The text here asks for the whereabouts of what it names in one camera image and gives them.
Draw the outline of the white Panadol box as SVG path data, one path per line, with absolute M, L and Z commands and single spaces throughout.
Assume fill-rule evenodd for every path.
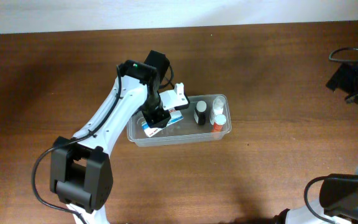
M 168 121 L 166 128 L 183 119 L 182 113 L 179 110 L 176 110 L 175 108 L 169 109 L 169 113 L 171 118 Z M 151 138 L 152 136 L 156 135 L 157 133 L 161 132 L 161 130 L 163 130 L 163 128 L 150 128 L 146 121 L 142 122 L 141 127 L 148 138 Z

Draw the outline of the dark bottle white cap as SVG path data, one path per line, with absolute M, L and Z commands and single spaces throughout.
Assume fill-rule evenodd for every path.
M 204 125 L 206 122 L 207 104 L 205 101 L 198 101 L 195 107 L 194 118 L 198 125 Z

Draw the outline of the orange vitamin tube white cap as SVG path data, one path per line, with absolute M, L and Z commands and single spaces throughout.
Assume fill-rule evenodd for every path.
M 214 123 L 213 123 L 213 133 L 221 132 L 223 129 L 223 126 L 226 124 L 227 118 L 223 114 L 218 114 L 214 117 Z

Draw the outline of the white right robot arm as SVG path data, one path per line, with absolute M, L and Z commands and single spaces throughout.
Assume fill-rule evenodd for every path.
M 334 50 L 329 61 L 340 63 L 326 87 L 347 93 L 346 103 L 358 105 L 358 60 L 335 58 L 341 52 Z M 304 206 L 285 209 L 274 216 L 271 223 L 358 223 L 358 166 L 353 175 L 329 174 L 310 180 L 303 193 Z

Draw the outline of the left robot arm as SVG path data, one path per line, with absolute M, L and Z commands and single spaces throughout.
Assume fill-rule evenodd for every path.
M 116 67 L 113 88 L 93 117 L 70 139 L 59 137 L 48 153 L 50 190 L 76 223 L 107 223 L 106 203 L 113 185 L 110 155 L 130 118 L 141 112 L 147 126 L 164 128 L 172 100 L 159 90 L 171 70 L 165 54 L 150 51 L 144 62 L 126 60 Z

